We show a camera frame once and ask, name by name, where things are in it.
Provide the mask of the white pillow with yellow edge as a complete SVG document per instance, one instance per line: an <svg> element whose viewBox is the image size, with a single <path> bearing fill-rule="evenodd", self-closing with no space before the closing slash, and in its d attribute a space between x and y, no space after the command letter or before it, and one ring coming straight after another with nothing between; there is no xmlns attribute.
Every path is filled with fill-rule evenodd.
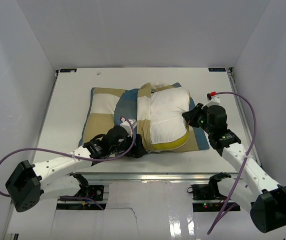
<svg viewBox="0 0 286 240"><path fill-rule="evenodd" d="M190 129L182 114L189 111L190 93L180 86L152 90L150 143L154 151L187 152Z"/></svg>

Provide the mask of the blue beige checkered pillowcase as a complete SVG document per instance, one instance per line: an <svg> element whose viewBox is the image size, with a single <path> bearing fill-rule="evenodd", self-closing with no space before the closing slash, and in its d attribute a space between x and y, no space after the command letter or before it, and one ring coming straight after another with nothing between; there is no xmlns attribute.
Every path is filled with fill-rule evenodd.
<svg viewBox="0 0 286 240"><path fill-rule="evenodd" d="M161 82L148 82L140 88L131 90L117 88L94 87L90 92L90 106L87 119L84 123L79 145L90 141L99 134L106 134L114 126L121 124L120 118L137 121L135 133L142 136L142 143L147 152L156 152L150 143L150 104L153 89L168 86ZM180 83L169 86L180 87ZM190 96L189 111L195 107ZM209 149L209 144L203 130L195 127L190 129L188 147L189 151L202 151Z"/></svg>

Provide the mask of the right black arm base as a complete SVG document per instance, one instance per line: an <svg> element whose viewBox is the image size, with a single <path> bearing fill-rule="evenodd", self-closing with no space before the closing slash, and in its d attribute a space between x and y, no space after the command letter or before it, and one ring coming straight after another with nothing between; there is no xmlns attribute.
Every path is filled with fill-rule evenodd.
<svg viewBox="0 0 286 240"><path fill-rule="evenodd" d="M193 212L219 212L227 196L219 193L217 183L229 178L231 178L230 174L220 172L211 176L206 184L198 183L188 187L187 192L192 195L193 199Z"/></svg>

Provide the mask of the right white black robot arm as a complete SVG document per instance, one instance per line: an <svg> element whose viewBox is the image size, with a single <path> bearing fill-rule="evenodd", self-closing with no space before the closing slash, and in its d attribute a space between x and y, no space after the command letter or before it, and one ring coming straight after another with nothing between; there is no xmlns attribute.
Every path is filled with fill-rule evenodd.
<svg viewBox="0 0 286 240"><path fill-rule="evenodd" d="M218 173L210 178L209 195L214 199L229 196L250 214L262 233L286 226L286 186L281 186L255 160L246 156L241 140L227 127L225 109L199 103L182 116L190 126L208 134L211 147L233 166L247 185L234 186L228 174Z"/></svg>

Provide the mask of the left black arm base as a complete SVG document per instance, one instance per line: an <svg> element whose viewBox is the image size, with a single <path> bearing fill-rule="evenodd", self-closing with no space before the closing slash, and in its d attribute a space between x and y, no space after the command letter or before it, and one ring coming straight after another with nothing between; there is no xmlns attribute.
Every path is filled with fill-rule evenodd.
<svg viewBox="0 0 286 240"><path fill-rule="evenodd" d="M92 185L79 173L72 174L80 188L73 196L61 196L58 198L58 210L74 211L103 211L106 207L102 203L104 199L104 186Z"/></svg>

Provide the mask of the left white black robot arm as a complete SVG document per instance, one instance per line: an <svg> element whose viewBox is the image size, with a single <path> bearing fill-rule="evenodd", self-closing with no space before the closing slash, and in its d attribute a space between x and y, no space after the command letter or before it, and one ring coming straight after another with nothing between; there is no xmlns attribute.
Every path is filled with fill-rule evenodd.
<svg viewBox="0 0 286 240"><path fill-rule="evenodd" d="M88 195L88 183L78 170L118 157L140 158L146 154L142 136L117 125L71 153L43 162L20 162L5 186L19 213L45 198L82 200Z"/></svg>

